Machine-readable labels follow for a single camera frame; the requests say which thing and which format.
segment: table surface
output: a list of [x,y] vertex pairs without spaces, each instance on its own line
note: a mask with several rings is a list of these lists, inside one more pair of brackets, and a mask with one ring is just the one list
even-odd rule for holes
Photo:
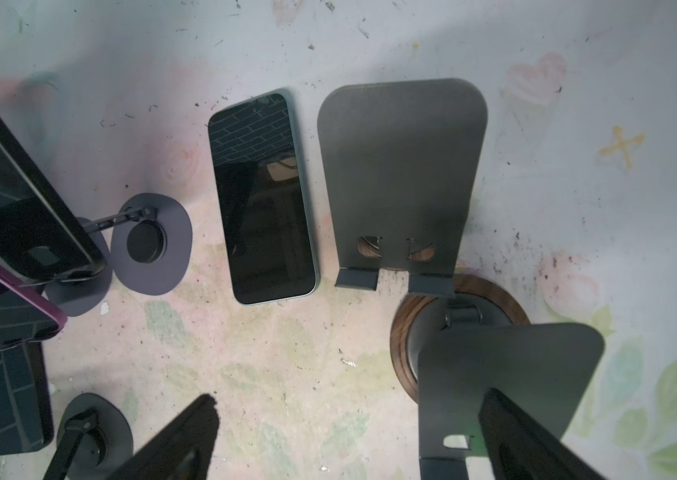
[[[210,392],[213,478],[417,478],[416,405],[388,343],[407,276],[333,287],[316,120],[343,85],[425,78],[487,101],[458,269],[532,322],[606,335],[564,442],[608,478],[677,478],[677,2],[660,0],[0,0],[0,115],[73,213],[151,191],[195,232],[171,293],[115,282],[46,342],[56,422],[99,393],[138,448]],[[206,123],[276,88],[295,100],[322,283],[243,308]],[[0,458],[0,478],[38,476],[53,450]]]

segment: black smartphone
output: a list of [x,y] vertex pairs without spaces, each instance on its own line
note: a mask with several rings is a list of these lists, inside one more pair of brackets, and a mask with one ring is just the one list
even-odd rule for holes
[[317,287],[305,172],[285,94],[226,108],[208,123],[232,289],[245,305]]
[[31,280],[98,274],[103,255],[0,119],[0,258]]

